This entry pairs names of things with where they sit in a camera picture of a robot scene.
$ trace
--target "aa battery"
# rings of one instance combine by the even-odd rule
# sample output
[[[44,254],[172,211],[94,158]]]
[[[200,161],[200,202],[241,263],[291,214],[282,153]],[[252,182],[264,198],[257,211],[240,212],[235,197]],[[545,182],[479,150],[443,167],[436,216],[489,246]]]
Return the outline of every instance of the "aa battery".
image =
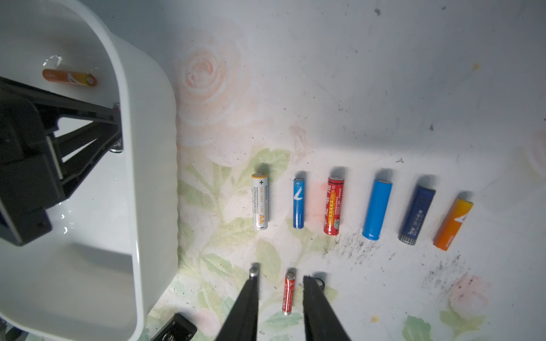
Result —
[[[294,217],[293,226],[296,229],[304,228],[305,211],[305,180],[302,178],[294,179]]]
[[[436,194],[434,189],[417,186],[406,216],[406,220],[404,221],[402,230],[398,236],[398,239],[400,239],[402,242],[409,245],[415,245],[419,232],[421,231],[421,227],[423,226],[426,213],[428,212],[432,199],[434,198],[434,194]]]
[[[449,213],[444,220],[442,227],[438,231],[436,238],[434,239],[434,246],[438,249],[447,251],[451,242],[459,232],[462,222],[465,221],[466,216],[474,206],[473,203],[457,198],[449,210]]]
[[[92,74],[74,71],[44,69],[41,75],[50,82],[67,83],[84,86],[97,85],[97,79]]]
[[[282,313],[286,316],[292,312],[292,298],[294,297],[294,283],[296,276],[287,272],[284,278],[284,296],[282,299]]]
[[[336,236],[340,230],[341,200],[343,196],[342,178],[329,177],[326,192],[326,213],[324,216],[324,233]]]
[[[268,176],[262,173],[252,175],[252,213],[254,228],[265,230],[268,228]]]

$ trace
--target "light blue cylindrical battery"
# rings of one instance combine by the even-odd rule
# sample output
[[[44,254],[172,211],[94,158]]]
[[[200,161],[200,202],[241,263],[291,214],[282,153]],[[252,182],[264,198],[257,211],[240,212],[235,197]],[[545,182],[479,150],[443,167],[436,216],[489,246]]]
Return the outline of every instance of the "light blue cylindrical battery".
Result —
[[[379,239],[392,187],[393,184],[388,181],[376,179],[373,182],[372,196],[368,205],[364,230],[362,231],[362,235],[370,240],[376,241]]]

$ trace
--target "green leaf pattern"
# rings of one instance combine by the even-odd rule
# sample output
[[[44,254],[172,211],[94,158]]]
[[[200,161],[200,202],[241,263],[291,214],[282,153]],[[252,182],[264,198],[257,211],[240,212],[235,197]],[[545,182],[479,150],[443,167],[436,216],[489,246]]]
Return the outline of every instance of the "green leaf pattern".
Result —
[[[282,312],[277,312],[263,323],[263,327],[278,332],[296,326],[302,321],[303,316],[300,313],[285,316]]]
[[[276,283],[281,271],[281,258],[277,249],[270,242],[260,239],[256,249],[256,260],[260,263],[260,272],[264,277]]]
[[[453,338],[455,339],[463,333],[480,330],[483,322],[485,322],[485,316],[473,316],[465,319],[448,302],[447,310],[440,312],[440,321],[453,329]]]
[[[406,341],[432,341],[430,330],[430,324],[426,323],[423,319],[408,316],[406,323],[404,323],[402,336],[404,336],[404,340]]]

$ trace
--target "battery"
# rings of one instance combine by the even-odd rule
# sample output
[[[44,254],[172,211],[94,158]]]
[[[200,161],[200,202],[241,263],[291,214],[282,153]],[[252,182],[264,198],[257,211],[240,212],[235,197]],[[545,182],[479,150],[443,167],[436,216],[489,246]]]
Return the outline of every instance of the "battery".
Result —
[[[330,236],[337,236],[340,232],[341,200],[344,182],[345,181],[342,178],[328,178],[324,233]]]
[[[455,199],[451,210],[447,214],[442,227],[438,231],[436,238],[434,239],[434,246],[438,249],[447,251],[451,242],[459,232],[462,222],[465,221],[466,216],[474,206],[470,201],[466,201],[460,198]]]
[[[97,85],[97,79],[92,74],[83,72],[44,69],[41,72],[41,75],[46,81],[54,83],[67,83],[91,87]]]
[[[262,173],[252,175],[252,213],[254,228],[258,231],[268,228],[268,176]]]
[[[398,237],[402,242],[409,245],[415,245],[423,222],[425,221],[426,213],[434,198],[434,194],[436,194],[434,189],[417,186],[406,220],[402,225],[402,230]]]
[[[287,272],[284,278],[284,296],[282,298],[282,313],[286,316],[292,312],[292,297],[294,297],[294,283],[296,276],[292,272]]]
[[[366,222],[362,230],[362,235],[370,240],[376,241],[379,239],[392,187],[393,184],[388,181],[376,179],[373,182]]]
[[[302,178],[294,179],[294,217],[293,226],[296,229],[304,228],[305,211],[305,180]]]

